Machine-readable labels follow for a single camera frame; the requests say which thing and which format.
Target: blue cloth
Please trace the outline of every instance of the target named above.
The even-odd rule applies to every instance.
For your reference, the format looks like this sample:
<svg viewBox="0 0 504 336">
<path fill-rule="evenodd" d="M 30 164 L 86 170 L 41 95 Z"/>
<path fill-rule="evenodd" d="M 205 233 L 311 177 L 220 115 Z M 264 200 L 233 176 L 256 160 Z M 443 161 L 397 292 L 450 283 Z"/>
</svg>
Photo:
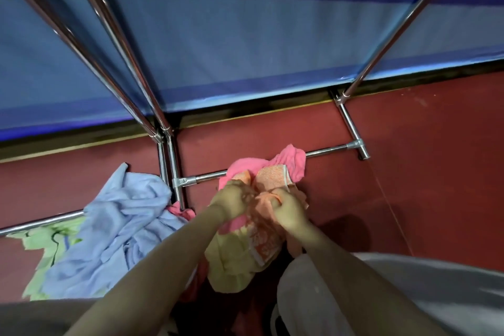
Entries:
<svg viewBox="0 0 504 336">
<path fill-rule="evenodd" d="M 52 299 L 101 297 L 164 238 L 187 221 L 165 210 L 169 187 L 122 164 L 84 208 L 86 219 L 68 249 L 47 270 L 41 291 Z"/>
</svg>

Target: metal rack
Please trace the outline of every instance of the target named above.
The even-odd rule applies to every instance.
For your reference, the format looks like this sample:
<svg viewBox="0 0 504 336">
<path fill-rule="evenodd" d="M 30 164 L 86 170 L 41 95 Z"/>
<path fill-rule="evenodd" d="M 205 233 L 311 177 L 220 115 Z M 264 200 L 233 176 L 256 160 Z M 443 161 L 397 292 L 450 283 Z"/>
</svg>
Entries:
<svg viewBox="0 0 504 336">
<path fill-rule="evenodd" d="M 95 59 L 91 53 L 85 48 L 70 31 L 70 29 L 61 21 L 58 15 L 52 10 L 46 0 L 26 0 L 26 2 L 41 16 L 41 18 L 54 30 L 54 32 L 67 44 L 75 54 L 87 65 L 94 75 L 109 89 L 112 94 L 123 104 L 124 108 L 133 116 L 133 118 L 142 125 L 147 134 L 154 140 L 157 145 L 159 155 L 159 168 L 160 175 L 164 182 L 170 185 L 171 174 L 171 187 L 174 191 L 174 198 L 180 201 L 182 209 L 186 208 L 186 200 L 183 187 L 195 185 L 201 182 L 209 181 L 226 175 L 226 170 L 221 170 L 213 173 L 202 174 L 197 176 L 182 177 L 180 175 L 180 167 L 177 154 L 176 133 L 168 123 L 159 102 L 157 101 L 150 85 L 142 72 L 142 68 L 130 46 L 122 28 L 120 27 L 112 9 L 107 0 L 88 0 L 95 10 L 98 18 L 107 31 L 110 39 L 114 43 L 117 51 L 120 53 L 124 62 L 128 66 L 129 71 L 133 75 L 136 83 L 142 90 L 154 117 L 156 118 L 156 126 L 143 115 L 140 109 L 133 103 L 131 99 L 124 93 L 119 84 L 112 78 L 112 76 L 105 70 L 105 68 Z M 383 57 L 383 55 L 393 46 L 399 39 L 402 33 L 411 25 L 414 19 L 420 14 L 430 0 L 418 0 L 412 5 L 410 10 L 402 17 L 396 27 L 388 35 L 388 37 L 376 48 L 371 58 L 367 61 L 366 65 L 362 68 L 356 78 L 353 79 L 350 86 L 341 94 L 331 92 L 332 98 L 338 107 L 343 120 L 345 121 L 353 141 L 337 145 L 331 148 L 319 149 L 309 151 L 306 153 L 308 158 L 329 154 L 335 151 L 346 149 L 357 149 L 359 158 L 362 160 L 369 159 L 369 153 L 360 137 L 357 128 L 352 121 L 348 110 L 345 107 L 345 102 L 352 96 L 356 88 L 362 83 L 373 67 Z M 48 225 L 60 221 L 65 221 L 70 218 L 76 218 L 84 214 L 83 210 L 61 214 L 45 219 L 26 222 L 20 225 L 6 227 L 0 229 L 0 236 L 15 233 L 18 231 L 25 231 L 40 225 Z"/>
</svg>

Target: metal frame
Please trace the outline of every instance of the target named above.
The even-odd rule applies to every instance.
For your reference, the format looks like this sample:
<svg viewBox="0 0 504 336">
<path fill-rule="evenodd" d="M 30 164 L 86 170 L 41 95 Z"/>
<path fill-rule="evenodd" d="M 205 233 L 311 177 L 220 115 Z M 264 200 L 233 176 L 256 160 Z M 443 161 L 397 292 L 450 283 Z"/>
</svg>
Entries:
<svg viewBox="0 0 504 336">
<path fill-rule="evenodd" d="M 117 22 L 111 8 L 106 0 L 89 0 L 93 6 L 96 14 L 100 18 L 103 26 L 109 34 L 111 40 L 116 46 L 118 52 L 121 54 L 130 72 L 132 73 L 135 81 L 142 90 L 149 106 L 154 112 L 158 125 L 161 131 L 158 131 L 154 126 L 145 118 L 142 112 L 135 106 L 135 104 L 126 96 L 116 81 L 106 72 L 106 70 L 92 57 L 91 53 L 80 43 L 58 18 L 58 16 L 51 10 L 49 4 L 45 0 L 26 0 L 31 7 L 46 21 L 46 23 L 53 28 L 54 32 L 77 54 L 77 56 L 91 69 L 91 71 L 98 77 L 98 79 L 114 94 L 114 96 L 123 104 L 123 106 L 131 113 L 138 123 L 146 130 L 158 146 L 159 165 L 161 178 L 168 183 L 168 166 L 167 159 L 169 159 L 172 187 L 174 190 L 175 198 L 180 201 L 181 207 L 185 207 L 185 196 L 183 187 L 195 185 L 201 182 L 209 181 L 226 175 L 227 170 L 221 170 L 208 174 L 201 174 L 197 176 L 181 177 L 179 172 L 179 161 L 176 149 L 176 138 L 173 129 L 169 125 L 164 113 L 158 103 L 152 89 L 149 86 L 144 73 L 129 45 L 120 25 Z M 400 22 L 388 35 L 388 37 L 377 47 L 374 54 L 368 60 L 366 65 L 362 68 L 359 74 L 352 80 L 350 86 L 339 95 L 330 91 L 336 106 L 338 107 L 345 124 L 348 127 L 353 141 L 334 146 L 332 148 L 324 148 L 320 150 L 309 151 L 306 153 L 308 158 L 318 155 L 325 155 L 339 150 L 357 149 L 359 158 L 362 160 L 369 159 L 369 153 L 365 147 L 364 141 L 360 137 L 355 124 L 353 123 L 348 110 L 344 103 L 352 96 L 356 88 L 362 83 L 365 77 L 369 74 L 372 68 L 378 63 L 383 55 L 392 47 L 392 45 L 399 39 L 402 33 L 411 25 L 414 19 L 420 14 L 430 0 L 418 0 L 407 14 L 403 16 Z M 0 229 L 0 236 L 11 234 L 19 231 L 26 231 L 40 225 L 48 225 L 60 221 L 65 221 L 70 218 L 76 218 L 83 215 L 83 210 L 53 216 L 41 220 L 27 222 L 21 225 L 7 227 Z"/>
</svg>

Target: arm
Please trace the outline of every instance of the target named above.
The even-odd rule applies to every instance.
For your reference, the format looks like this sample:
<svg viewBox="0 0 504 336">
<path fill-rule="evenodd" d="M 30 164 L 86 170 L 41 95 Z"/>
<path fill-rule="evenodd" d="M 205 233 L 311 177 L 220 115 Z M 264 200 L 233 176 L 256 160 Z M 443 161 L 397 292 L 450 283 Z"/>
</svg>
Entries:
<svg viewBox="0 0 504 336">
<path fill-rule="evenodd" d="M 67 336 L 155 334 L 218 228 L 241 215 L 253 191 L 230 181 L 210 206 L 167 237 L 87 311 Z"/>
<path fill-rule="evenodd" d="M 312 225 L 294 196 L 274 193 L 282 200 L 278 222 L 301 242 L 356 336 L 447 336 L 390 282 Z"/>
</svg>

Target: person's right hand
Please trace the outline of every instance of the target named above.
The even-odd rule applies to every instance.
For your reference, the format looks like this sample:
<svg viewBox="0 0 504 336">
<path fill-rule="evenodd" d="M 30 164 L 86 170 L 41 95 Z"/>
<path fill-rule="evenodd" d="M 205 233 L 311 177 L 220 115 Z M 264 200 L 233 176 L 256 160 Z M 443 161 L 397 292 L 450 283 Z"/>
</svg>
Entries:
<svg viewBox="0 0 504 336">
<path fill-rule="evenodd" d="M 281 205 L 273 208 L 278 223 L 290 234 L 302 230 L 310 225 L 306 210 L 301 202 L 291 193 L 282 188 L 275 189 L 272 193 L 280 197 Z"/>
</svg>

